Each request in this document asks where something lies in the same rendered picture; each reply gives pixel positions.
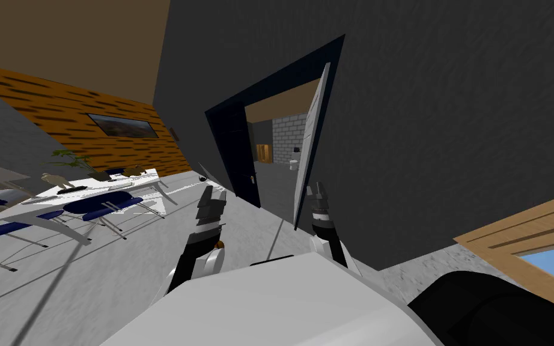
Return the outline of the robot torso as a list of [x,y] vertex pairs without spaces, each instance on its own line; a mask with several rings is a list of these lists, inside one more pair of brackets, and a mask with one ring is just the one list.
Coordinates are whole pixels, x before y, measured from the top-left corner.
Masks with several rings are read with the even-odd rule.
[[444,346],[402,301],[316,252],[196,278],[100,346]]

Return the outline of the wooden framed window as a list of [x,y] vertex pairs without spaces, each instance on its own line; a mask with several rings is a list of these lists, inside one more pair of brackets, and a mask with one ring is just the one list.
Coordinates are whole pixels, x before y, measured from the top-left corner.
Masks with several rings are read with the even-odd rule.
[[554,275],[523,259],[524,255],[554,250],[554,199],[454,240],[530,292],[554,303]]

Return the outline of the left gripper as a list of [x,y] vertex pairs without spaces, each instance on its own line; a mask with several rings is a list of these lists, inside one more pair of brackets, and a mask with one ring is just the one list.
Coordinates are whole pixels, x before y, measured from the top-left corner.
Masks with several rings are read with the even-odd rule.
[[218,221],[224,212],[227,191],[221,190],[217,199],[212,199],[212,193],[213,187],[206,185],[197,206],[197,227]]

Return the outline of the white table with plant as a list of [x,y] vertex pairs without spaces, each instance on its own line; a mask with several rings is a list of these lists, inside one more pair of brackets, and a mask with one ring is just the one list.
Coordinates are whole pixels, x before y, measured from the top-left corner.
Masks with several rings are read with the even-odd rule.
[[[19,222],[29,225],[39,226],[44,229],[59,232],[66,236],[78,241],[80,244],[87,246],[90,244],[90,240],[75,230],[57,223],[52,220],[45,220],[39,218],[40,214],[60,210],[63,206],[76,202],[83,201],[90,197],[104,195],[114,191],[135,191],[141,189],[147,189],[152,187],[166,200],[177,205],[177,203],[162,189],[166,184],[161,181],[157,171],[155,169],[147,169],[145,173],[138,177],[131,178],[119,178],[115,182],[100,182],[90,180],[89,178],[83,180],[76,180],[74,184],[85,185],[87,188],[73,193],[65,193],[62,195],[56,195],[56,189],[51,188],[40,194],[42,199],[33,198],[32,203],[26,204],[22,202],[16,204],[10,208],[0,211],[0,221],[5,222]],[[52,199],[45,200],[45,196],[52,196]]]

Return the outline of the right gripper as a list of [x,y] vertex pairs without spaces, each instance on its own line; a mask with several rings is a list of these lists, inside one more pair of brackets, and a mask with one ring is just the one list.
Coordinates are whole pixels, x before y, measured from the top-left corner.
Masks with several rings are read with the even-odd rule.
[[306,187],[306,200],[309,202],[313,217],[329,217],[329,204],[327,192],[321,181],[316,182],[317,194],[314,194],[311,187]]

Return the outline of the pale grey door leaf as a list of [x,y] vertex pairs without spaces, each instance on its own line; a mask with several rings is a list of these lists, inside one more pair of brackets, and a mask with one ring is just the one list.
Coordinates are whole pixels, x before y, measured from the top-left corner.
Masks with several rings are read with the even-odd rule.
[[320,116],[324,92],[330,71],[330,63],[326,63],[323,73],[318,82],[317,89],[307,112],[305,129],[300,152],[300,160],[297,171],[296,187],[294,191],[293,227],[296,230],[300,218],[300,209],[303,204],[303,197],[306,190],[307,173],[310,170],[311,151],[314,143],[314,136],[317,130],[317,121]]

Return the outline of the dark door leaf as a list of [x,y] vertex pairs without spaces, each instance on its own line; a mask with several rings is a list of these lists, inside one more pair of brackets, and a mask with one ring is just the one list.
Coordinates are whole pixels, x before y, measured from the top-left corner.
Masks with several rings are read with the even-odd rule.
[[243,103],[223,104],[206,112],[233,192],[260,207],[251,141]]

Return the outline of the landscape picture on wall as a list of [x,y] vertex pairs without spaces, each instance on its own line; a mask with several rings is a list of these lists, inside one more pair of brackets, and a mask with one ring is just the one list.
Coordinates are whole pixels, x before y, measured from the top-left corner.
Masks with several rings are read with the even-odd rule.
[[125,138],[158,138],[149,122],[87,113],[107,136]]

